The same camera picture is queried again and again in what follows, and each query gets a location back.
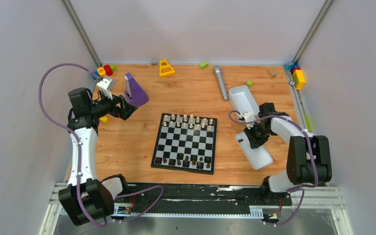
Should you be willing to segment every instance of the gray wall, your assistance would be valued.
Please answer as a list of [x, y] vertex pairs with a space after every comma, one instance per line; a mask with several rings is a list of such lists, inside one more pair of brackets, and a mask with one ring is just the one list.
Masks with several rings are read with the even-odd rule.
[[[93, 67], [59, 0], [0, 0], [0, 235], [37, 234], [69, 167], [69, 135], [37, 99], [42, 75], [63, 62]], [[92, 84], [80, 69], [60, 68], [44, 84], [44, 105], [67, 123], [67, 92]]]
[[376, 1], [335, 1], [300, 64], [354, 233], [376, 234]]
[[103, 63], [286, 63], [324, 0], [72, 0]]

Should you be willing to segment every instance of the yellow triangle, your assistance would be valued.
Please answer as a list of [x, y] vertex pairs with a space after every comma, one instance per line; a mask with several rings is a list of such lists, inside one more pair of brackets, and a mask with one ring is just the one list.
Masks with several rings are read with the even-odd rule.
[[168, 77], [175, 74], [175, 70], [166, 60], [159, 62], [159, 77]]

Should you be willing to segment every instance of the purple toy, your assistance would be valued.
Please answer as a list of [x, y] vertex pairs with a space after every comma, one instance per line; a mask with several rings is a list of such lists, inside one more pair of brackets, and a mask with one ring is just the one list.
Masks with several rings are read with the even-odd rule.
[[133, 78], [132, 74], [128, 72], [125, 74], [124, 79], [126, 79], [126, 90], [124, 91], [126, 101], [136, 107], [146, 104], [149, 101], [149, 97]]

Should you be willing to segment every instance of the white container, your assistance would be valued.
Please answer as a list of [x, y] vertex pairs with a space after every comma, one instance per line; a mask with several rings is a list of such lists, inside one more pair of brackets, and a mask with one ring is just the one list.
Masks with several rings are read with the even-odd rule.
[[[228, 96], [231, 106], [234, 110], [237, 110], [240, 113], [253, 112], [254, 115], [257, 115], [259, 113], [259, 107], [247, 86], [244, 85], [231, 88]], [[254, 170], [258, 170], [273, 163], [273, 158], [270, 156], [269, 152], [264, 146], [260, 146], [259, 148], [255, 149], [250, 148], [250, 142], [247, 138], [246, 133], [238, 133], [235, 136], [235, 139], [240, 145], [243, 153], [246, 155]]]

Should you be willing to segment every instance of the table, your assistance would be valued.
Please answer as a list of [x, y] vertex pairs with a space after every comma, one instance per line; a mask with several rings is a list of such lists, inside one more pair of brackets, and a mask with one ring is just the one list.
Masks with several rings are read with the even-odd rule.
[[[264, 145], [273, 163], [253, 170], [235, 134], [245, 125], [228, 118], [232, 109], [222, 101], [212, 66], [174, 65], [176, 74], [159, 78], [159, 65], [116, 65], [111, 76], [117, 83], [113, 94], [123, 94], [124, 75], [132, 73], [149, 95], [149, 102], [123, 121], [108, 115], [108, 124], [100, 123], [96, 147], [96, 169], [100, 180], [123, 174], [128, 182], [260, 185], [266, 176], [286, 169], [288, 144], [279, 136], [272, 136]], [[282, 67], [223, 66], [227, 91], [232, 87], [253, 82], [250, 91], [258, 105], [273, 102], [277, 111], [288, 113], [293, 120], [296, 113]], [[277, 72], [270, 78], [268, 69]], [[214, 175], [180, 170], [151, 168], [151, 160], [162, 113], [194, 114], [218, 119]]]

